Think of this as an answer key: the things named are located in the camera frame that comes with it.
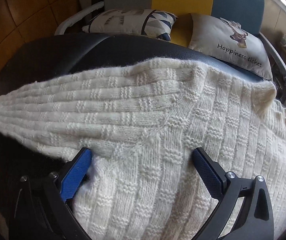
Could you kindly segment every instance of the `white knit sweater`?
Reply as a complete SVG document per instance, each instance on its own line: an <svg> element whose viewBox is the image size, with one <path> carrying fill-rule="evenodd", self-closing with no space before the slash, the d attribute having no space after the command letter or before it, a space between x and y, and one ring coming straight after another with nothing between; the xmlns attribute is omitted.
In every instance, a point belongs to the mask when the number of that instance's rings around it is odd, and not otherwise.
<svg viewBox="0 0 286 240"><path fill-rule="evenodd" d="M93 240L191 239L217 203L190 161L196 147L239 177L264 176L277 238L286 228L286 108L275 94L271 82L156 58L0 96L0 131L65 161L81 147L94 152L73 205Z"/></svg>

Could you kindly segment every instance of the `armrest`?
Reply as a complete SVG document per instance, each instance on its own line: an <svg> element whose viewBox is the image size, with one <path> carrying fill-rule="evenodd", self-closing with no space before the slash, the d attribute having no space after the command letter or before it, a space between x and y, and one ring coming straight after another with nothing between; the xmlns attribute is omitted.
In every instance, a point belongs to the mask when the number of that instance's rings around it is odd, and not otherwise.
<svg viewBox="0 0 286 240"><path fill-rule="evenodd" d="M104 2L98 2L94 5L91 5L85 9L83 9L82 11L79 11L78 13L76 13L75 15L72 15L70 18L66 19L64 22L62 22L56 29L56 32L54 33L54 35L61 35L64 34L65 30L68 27L71 27L73 24L75 24L76 22L78 22L79 20L82 20L85 16L87 16L89 13L100 9L104 6Z"/></svg>
<svg viewBox="0 0 286 240"><path fill-rule="evenodd" d="M273 59L275 60L279 71L281 72L281 74L284 77L284 81L285 81L285 87L286 87L286 65L284 63L284 61L282 60L281 56L278 54L278 52L275 50L275 48L273 47L273 45L267 40L267 38L260 33L259 34L259 38L260 40L263 42L264 47L266 49L266 51L271 54L271 56L273 57ZM280 99L281 103L283 104L283 106L286 107L286 89L283 93L282 98Z"/></svg>

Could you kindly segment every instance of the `metal screw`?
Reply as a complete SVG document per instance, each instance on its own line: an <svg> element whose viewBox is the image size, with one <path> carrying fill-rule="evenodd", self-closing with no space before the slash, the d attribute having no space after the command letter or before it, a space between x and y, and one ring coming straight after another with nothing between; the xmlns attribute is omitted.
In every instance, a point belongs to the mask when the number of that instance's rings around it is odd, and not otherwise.
<svg viewBox="0 0 286 240"><path fill-rule="evenodd" d="M260 182L264 181L264 178L263 178L263 176L261 176L261 175L258 175L258 176L257 176L257 179L258 179L258 181L260 181Z"/></svg>
<svg viewBox="0 0 286 240"><path fill-rule="evenodd" d="M229 172L227 173L227 177L229 177L230 179L233 179L233 178L235 178L235 173L229 171Z"/></svg>
<svg viewBox="0 0 286 240"><path fill-rule="evenodd" d="M55 179L58 176L58 173L56 171L53 171L49 174L49 177L52 179Z"/></svg>
<svg viewBox="0 0 286 240"><path fill-rule="evenodd" d="M20 181L25 182L27 179L28 179L28 177L26 175L24 175L20 178Z"/></svg>

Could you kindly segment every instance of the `blue gripper pad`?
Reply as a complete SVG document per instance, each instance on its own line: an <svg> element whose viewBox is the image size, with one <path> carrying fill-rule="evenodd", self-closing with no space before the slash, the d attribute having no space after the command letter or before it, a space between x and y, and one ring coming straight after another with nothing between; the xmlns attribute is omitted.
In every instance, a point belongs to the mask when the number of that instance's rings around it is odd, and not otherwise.
<svg viewBox="0 0 286 240"><path fill-rule="evenodd" d="M73 198L77 188L86 174L86 171L90 167L91 160L92 153L89 149L85 148L63 178L61 182L60 196L64 202L69 198Z"/></svg>
<svg viewBox="0 0 286 240"><path fill-rule="evenodd" d="M194 167L204 182L207 190L211 194L211 197L220 201L223 198L222 181L212 167L213 161L210 159L210 157L208 158L209 160L207 160L198 149L195 149L192 153Z"/></svg>

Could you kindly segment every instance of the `deer print pillow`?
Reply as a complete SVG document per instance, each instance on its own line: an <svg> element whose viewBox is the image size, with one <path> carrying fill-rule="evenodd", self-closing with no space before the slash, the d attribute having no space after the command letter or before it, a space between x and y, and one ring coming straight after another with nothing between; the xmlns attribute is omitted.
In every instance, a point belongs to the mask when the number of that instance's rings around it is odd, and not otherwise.
<svg viewBox="0 0 286 240"><path fill-rule="evenodd" d="M272 79L270 62L260 39L233 21L201 14L192 14L192 18L190 49Z"/></svg>
<svg viewBox="0 0 286 240"><path fill-rule="evenodd" d="M84 26L87 33L133 33L171 41L174 14L158 10L112 9L99 14Z"/></svg>

